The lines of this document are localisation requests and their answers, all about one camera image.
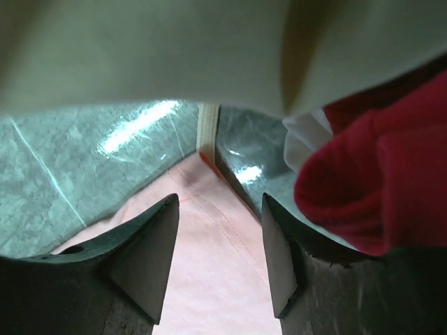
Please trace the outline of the pink t-shirt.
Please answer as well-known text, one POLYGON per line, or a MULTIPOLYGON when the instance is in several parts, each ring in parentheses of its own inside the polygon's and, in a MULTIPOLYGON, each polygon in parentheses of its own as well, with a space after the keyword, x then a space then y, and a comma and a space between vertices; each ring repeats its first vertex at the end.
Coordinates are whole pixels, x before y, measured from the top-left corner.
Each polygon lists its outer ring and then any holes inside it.
POLYGON ((68 248, 137 216, 170 193, 179 228, 155 334, 279 334, 258 220, 198 154, 132 196, 111 218, 64 242, 68 248))

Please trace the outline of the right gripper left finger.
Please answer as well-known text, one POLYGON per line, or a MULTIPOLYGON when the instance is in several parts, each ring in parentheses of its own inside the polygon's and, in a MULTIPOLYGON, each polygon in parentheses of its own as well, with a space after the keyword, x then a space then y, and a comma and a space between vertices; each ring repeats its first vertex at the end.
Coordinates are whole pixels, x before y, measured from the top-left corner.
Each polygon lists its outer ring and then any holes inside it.
POLYGON ((53 254, 1 259, 2 334, 151 334, 179 225, 171 194, 135 218, 53 254))

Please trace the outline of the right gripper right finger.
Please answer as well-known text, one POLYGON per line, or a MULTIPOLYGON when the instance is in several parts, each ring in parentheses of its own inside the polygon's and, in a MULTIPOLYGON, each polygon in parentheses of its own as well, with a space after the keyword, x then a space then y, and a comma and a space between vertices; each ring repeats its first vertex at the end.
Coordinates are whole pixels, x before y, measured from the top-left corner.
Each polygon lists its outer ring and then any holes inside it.
POLYGON ((445 334, 446 249, 373 257, 262 204, 274 316, 284 334, 445 334))

